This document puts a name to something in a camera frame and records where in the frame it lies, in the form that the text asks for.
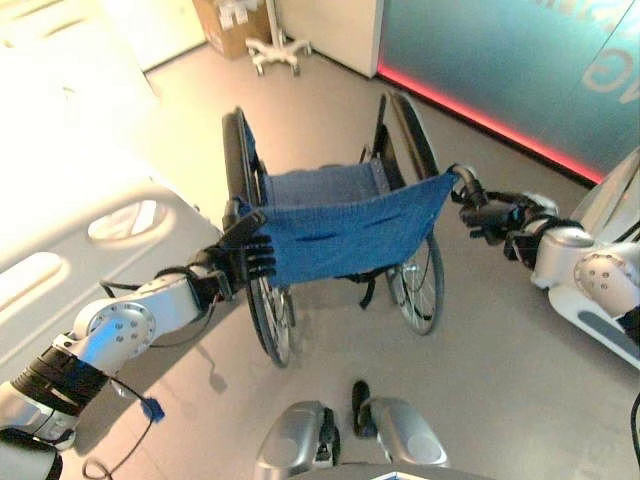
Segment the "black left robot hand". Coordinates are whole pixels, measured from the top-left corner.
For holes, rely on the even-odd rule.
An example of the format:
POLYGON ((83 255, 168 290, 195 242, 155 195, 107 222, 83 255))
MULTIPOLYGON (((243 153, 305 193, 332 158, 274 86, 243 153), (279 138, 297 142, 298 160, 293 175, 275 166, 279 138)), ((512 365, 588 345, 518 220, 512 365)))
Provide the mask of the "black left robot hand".
POLYGON ((218 283, 224 293, 235 294, 251 280, 271 277, 276 273, 275 251, 271 237, 259 232, 266 216, 253 211, 228 229, 213 245, 198 251, 188 263, 190 269, 221 272, 218 283))

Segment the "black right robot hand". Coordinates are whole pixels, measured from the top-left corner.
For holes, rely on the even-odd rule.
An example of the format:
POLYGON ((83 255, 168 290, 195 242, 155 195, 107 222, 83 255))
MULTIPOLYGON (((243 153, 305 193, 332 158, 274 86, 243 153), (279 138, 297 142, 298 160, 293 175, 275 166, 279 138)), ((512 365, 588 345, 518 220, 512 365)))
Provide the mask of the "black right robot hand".
POLYGON ((461 204, 459 217, 470 229, 471 238, 483 237, 489 245, 498 245, 507 233, 519 229, 524 221, 522 196, 510 192, 485 191, 485 200, 472 200, 463 188, 453 191, 451 199, 461 204))

